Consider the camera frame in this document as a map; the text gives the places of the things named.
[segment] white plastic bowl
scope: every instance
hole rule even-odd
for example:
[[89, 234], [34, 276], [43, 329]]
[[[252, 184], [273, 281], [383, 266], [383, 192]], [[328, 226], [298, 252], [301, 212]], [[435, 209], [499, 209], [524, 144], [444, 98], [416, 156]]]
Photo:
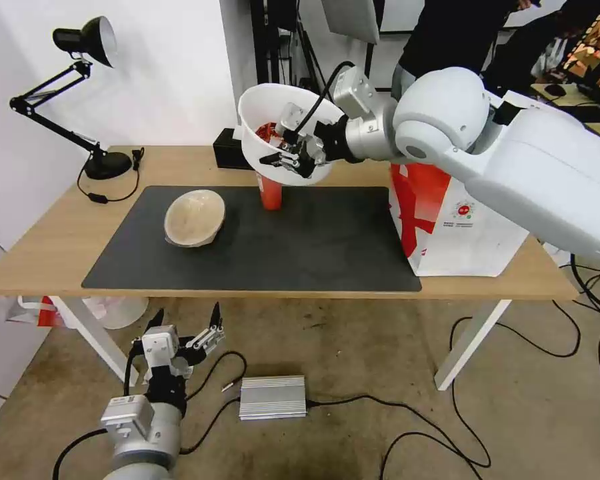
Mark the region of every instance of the white plastic bowl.
[[[323, 165], [314, 170], [311, 178], [305, 179], [285, 168], [260, 163], [260, 158], [282, 150], [271, 146], [255, 132], [267, 123], [279, 122], [282, 111], [289, 102], [309, 111], [316, 100], [318, 96], [313, 92], [279, 83], [262, 83], [242, 94], [238, 103], [238, 114], [243, 125], [242, 153], [256, 172], [282, 185], [296, 186], [312, 185], [331, 172], [332, 165]], [[318, 120], [335, 123], [342, 115], [344, 115], [342, 110], [330, 101], [323, 100], [303, 130], [313, 132]]]
[[165, 215], [167, 241], [179, 247], [211, 243], [225, 220], [225, 202], [211, 190], [193, 190], [176, 198]]

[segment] person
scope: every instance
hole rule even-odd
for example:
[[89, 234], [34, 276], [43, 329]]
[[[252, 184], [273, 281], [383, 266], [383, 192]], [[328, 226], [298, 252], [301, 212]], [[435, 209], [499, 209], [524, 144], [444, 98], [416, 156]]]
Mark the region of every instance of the person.
[[393, 73], [391, 95], [400, 100], [408, 86], [433, 70], [464, 67], [480, 73], [509, 14], [530, 7], [531, 0], [425, 0]]
[[508, 90], [526, 92], [537, 79], [533, 66], [556, 38], [567, 40], [570, 52], [584, 30], [600, 14], [600, 0], [567, 0], [560, 10], [518, 28], [509, 41], [498, 47], [484, 74], [487, 90], [503, 95]]

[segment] desk lamp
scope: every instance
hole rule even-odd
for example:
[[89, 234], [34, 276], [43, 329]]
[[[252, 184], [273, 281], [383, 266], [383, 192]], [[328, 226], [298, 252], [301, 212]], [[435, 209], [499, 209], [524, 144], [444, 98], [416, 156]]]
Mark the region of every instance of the desk lamp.
[[[84, 172], [89, 178], [105, 180], [122, 175], [131, 168], [131, 159], [126, 154], [106, 152], [100, 148], [100, 142], [69, 131], [36, 112], [36, 108], [40, 105], [89, 78], [92, 62], [86, 60], [83, 54], [88, 54], [92, 59], [108, 67], [115, 65], [117, 47], [109, 20], [106, 17], [94, 18], [89, 20], [82, 30], [56, 29], [53, 31], [53, 42], [60, 50], [68, 52], [76, 62], [24, 95], [12, 98], [9, 106], [21, 115], [87, 150], [89, 159], [85, 164]], [[72, 72], [76, 72], [79, 78], [58, 89], [42, 91]]]

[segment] black mat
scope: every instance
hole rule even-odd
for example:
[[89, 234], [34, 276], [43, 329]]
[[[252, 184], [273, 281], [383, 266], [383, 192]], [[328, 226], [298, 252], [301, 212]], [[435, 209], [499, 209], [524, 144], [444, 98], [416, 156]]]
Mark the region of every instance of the black mat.
[[82, 286], [95, 289], [419, 291], [381, 187], [285, 187], [264, 210], [254, 187], [203, 187], [227, 206], [215, 241], [165, 241], [164, 217], [196, 187], [148, 187]]

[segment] white table leg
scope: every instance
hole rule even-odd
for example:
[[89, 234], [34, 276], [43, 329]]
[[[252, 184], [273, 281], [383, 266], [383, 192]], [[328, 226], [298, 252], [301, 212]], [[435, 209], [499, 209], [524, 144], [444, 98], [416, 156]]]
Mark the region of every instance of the white table leg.
[[[78, 297], [50, 297], [50, 299], [68, 326], [76, 328], [90, 346], [98, 352], [102, 360], [123, 381], [127, 356], [115, 344], [98, 319], [93, 316], [91, 310], [82, 302], [82, 299]], [[134, 386], [137, 380], [138, 370], [131, 366], [130, 386]]]
[[510, 303], [511, 300], [500, 300], [495, 308], [492, 305], [485, 306], [473, 316], [435, 374], [435, 385], [438, 390], [449, 388], [453, 379], [460, 373]]

